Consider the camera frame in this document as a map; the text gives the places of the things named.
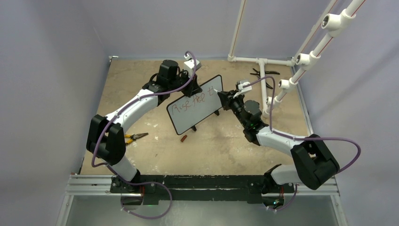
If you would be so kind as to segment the small black-framed whiteboard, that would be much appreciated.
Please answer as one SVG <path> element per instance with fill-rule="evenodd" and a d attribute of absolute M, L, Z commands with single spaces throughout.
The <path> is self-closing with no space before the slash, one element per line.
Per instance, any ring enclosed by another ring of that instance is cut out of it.
<path fill-rule="evenodd" d="M 202 85 L 202 92 L 192 97 L 182 96 L 167 105 L 167 112 L 176 134 L 181 135 L 222 108 L 213 89 L 222 91 L 223 80 L 217 75 Z"/>

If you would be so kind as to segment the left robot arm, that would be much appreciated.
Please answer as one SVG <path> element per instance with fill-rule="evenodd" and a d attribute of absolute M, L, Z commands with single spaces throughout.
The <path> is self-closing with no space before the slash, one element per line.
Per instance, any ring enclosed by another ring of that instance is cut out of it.
<path fill-rule="evenodd" d="M 196 75 L 200 67 L 200 61 L 192 57 L 184 62 L 182 68 L 176 61 L 164 60 L 159 71 L 129 102 L 106 116 L 95 115 L 90 122 L 86 143 L 86 150 L 93 155 L 92 167 L 97 167 L 96 158 L 101 159 L 104 165 L 123 179 L 124 189 L 130 193 L 136 192 L 140 188 L 140 171 L 126 156 L 125 133 L 172 93 L 181 91 L 191 97 L 201 92 Z"/>

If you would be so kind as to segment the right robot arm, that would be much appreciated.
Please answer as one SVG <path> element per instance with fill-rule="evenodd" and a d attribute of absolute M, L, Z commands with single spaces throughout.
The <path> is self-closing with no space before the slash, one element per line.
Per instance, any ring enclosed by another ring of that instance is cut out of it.
<path fill-rule="evenodd" d="M 244 101 L 244 95 L 235 90 L 218 91 L 217 95 L 222 108 L 231 110 L 241 123 L 248 142 L 273 148 L 293 159 L 292 165 L 277 164 L 265 172 L 263 193 L 275 192 L 289 183 L 304 184 L 316 190 L 340 170 L 339 163 L 318 135 L 295 137 L 272 130 L 262 121 L 258 102 Z"/>

